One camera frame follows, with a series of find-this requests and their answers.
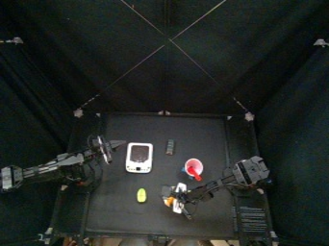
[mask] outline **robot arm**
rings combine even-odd
[[[93,162],[104,156],[108,164],[113,161],[112,152],[125,141],[108,142],[102,136],[93,139],[92,147],[81,152],[58,155],[39,166],[22,169],[11,165],[0,171],[2,192],[15,191],[23,184],[61,181],[65,184],[90,185],[93,182]]]
[[[215,193],[223,187],[239,189],[256,189],[268,186],[272,182],[269,179],[271,170],[268,169],[263,158],[253,157],[249,160],[241,160],[236,163],[233,169],[229,169],[225,177],[211,181],[203,186],[191,190],[187,184],[179,186],[162,187],[162,199],[168,207],[173,207],[176,213],[184,213],[189,219],[192,214],[184,208],[185,204],[197,205],[200,201],[207,202],[213,199]]]

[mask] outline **red cup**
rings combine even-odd
[[[185,164],[185,171],[189,176],[195,177],[197,181],[201,181],[200,175],[203,174],[204,171],[203,162],[199,159],[191,159]]]

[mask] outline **black table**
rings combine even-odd
[[[237,198],[256,205],[268,212],[267,196],[261,198],[252,192],[249,195],[233,196],[228,189],[216,193],[215,198],[196,208],[193,220],[183,214],[173,213],[161,199],[164,185],[188,184],[189,188],[204,185],[223,177],[224,170],[237,161],[259,155],[253,124],[245,117],[217,115],[172,115],[152,114],[96,114],[78,120],[72,137],[70,151],[86,145],[90,135],[104,135],[106,139],[128,142],[152,143],[153,168],[148,174],[126,172],[126,146],[114,153],[114,161],[104,165],[101,186],[88,194],[59,191],[53,226],[58,236],[90,237],[152,237],[232,239],[240,233],[240,211],[236,210]],[[176,154],[166,155],[168,140],[176,140]],[[205,171],[200,183],[181,172],[191,158],[203,161]],[[137,192],[148,191],[148,202],[140,204]]]

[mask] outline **yellow object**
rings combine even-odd
[[[148,191],[141,188],[140,191],[138,191],[138,201],[140,203],[145,203],[148,200]]]
[[[168,207],[170,207],[173,205],[174,199],[176,198],[172,196],[169,199],[165,200],[165,204],[166,204]]]

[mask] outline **black fabric wall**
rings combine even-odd
[[[88,110],[243,113],[236,96],[257,112],[314,53],[328,1],[221,2],[2,4],[73,110],[102,93]]]
[[[329,245],[329,48],[319,48],[259,114],[271,205],[285,243]]]
[[[0,37],[13,38],[2,18]],[[0,168],[39,165],[65,153],[73,112],[50,80],[19,46],[0,44]],[[57,184],[33,184],[0,194],[0,244],[45,232]]]

